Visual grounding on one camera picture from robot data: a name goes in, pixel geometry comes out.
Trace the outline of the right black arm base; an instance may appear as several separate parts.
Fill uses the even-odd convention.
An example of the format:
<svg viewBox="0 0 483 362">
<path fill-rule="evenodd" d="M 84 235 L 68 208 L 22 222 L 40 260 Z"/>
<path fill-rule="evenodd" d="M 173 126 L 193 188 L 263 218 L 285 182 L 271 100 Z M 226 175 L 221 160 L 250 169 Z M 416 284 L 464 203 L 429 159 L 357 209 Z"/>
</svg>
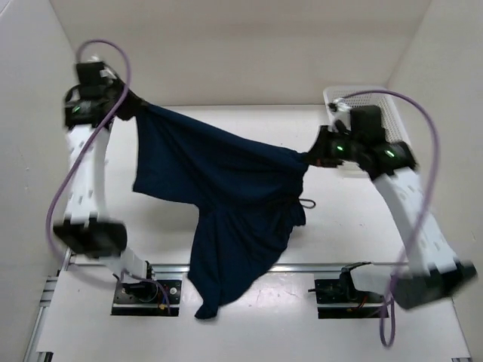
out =
<svg viewBox="0 0 483 362">
<path fill-rule="evenodd" d="M 371 262 L 357 262 L 345 265 L 336 277 L 318 277 L 308 293 L 314 293 L 317 303 L 318 319 L 345 320 L 378 318 L 386 312 L 387 304 L 381 292 L 357 289 L 351 272 L 357 272 Z"/>
</svg>

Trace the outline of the navy blue shorts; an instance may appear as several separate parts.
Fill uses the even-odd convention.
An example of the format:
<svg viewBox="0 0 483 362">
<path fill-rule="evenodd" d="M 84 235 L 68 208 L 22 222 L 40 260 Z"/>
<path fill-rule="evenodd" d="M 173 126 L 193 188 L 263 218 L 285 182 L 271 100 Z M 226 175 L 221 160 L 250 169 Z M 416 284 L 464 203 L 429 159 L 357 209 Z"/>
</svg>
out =
<svg viewBox="0 0 483 362">
<path fill-rule="evenodd" d="M 160 106 L 143 106 L 136 193 L 198 209 L 188 277 L 199 320 L 240 298 L 306 224 L 303 153 L 248 140 Z"/>
</svg>

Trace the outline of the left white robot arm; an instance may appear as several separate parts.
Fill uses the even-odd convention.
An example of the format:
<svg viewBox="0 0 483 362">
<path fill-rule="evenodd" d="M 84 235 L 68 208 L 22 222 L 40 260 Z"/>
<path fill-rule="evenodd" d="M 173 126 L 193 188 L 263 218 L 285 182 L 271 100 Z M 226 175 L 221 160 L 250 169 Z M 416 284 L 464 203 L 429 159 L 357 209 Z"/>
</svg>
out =
<svg viewBox="0 0 483 362">
<path fill-rule="evenodd" d="M 103 61 L 77 63 L 78 84 L 64 98 L 64 127 L 69 172 L 61 189 L 68 200 L 53 233 L 74 254 L 109 268 L 142 302 L 153 300 L 158 283 L 152 269 L 128 247 L 125 224 L 111 219 L 106 206 L 105 166 L 116 103 L 136 105 L 139 97 L 121 98 L 124 82 Z"/>
</svg>

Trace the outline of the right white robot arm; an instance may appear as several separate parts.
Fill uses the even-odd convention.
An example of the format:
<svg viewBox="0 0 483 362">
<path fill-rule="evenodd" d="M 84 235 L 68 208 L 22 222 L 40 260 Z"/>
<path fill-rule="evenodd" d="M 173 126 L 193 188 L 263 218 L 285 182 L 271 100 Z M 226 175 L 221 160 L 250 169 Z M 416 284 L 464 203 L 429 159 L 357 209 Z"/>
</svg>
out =
<svg viewBox="0 0 483 362">
<path fill-rule="evenodd" d="M 320 127 L 305 160 L 316 167 L 357 164 L 386 202 L 408 259 L 390 280 L 395 302 L 410 310 L 450 298 L 476 279 L 473 263 L 460 260 L 428 210 L 410 146 L 386 138 L 380 107 L 332 102 L 328 109 L 334 120 Z"/>
</svg>

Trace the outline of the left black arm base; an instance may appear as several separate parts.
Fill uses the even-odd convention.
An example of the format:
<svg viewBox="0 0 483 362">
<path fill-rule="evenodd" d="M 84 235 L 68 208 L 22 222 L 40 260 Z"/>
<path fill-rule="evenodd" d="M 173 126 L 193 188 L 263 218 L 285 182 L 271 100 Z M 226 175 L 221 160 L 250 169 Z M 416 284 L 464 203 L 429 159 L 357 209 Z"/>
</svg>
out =
<svg viewBox="0 0 483 362">
<path fill-rule="evenodd" d="M 153 283 L 122 284 L 118 281 L 113 295 L 111 315 L 177 317 L 180 312 L 182 275 L 157 274 L 156 277 L 166 292 L 167 298 L 160 288 Z"/>
</svg>

